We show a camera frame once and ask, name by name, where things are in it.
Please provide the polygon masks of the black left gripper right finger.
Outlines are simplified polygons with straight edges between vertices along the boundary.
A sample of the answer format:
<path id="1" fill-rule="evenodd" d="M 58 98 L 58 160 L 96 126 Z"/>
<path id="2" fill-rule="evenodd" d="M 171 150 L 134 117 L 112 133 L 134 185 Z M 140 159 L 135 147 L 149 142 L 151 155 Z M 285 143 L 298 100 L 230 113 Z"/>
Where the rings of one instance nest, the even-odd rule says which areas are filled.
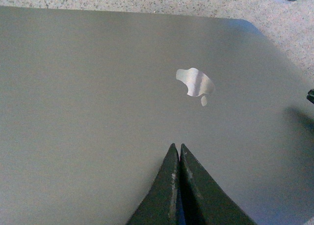
<path id="1" fill-rule="evenodd" d="M 180 152 L 180 191 L 187 225 L 255 225 L 216 183 L 184 144 Z"/>

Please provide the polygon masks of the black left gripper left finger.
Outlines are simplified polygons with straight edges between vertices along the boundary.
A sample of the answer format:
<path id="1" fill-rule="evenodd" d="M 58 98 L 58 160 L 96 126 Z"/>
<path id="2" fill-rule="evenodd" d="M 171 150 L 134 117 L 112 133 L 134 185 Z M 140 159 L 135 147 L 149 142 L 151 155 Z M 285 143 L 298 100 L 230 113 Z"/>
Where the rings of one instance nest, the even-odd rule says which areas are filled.
<path id="1" fill-rule="evenodd" d="M 179 224 L 180 161 L 171 144 L 150 190 L 127 221 L 128 225 Z"/>

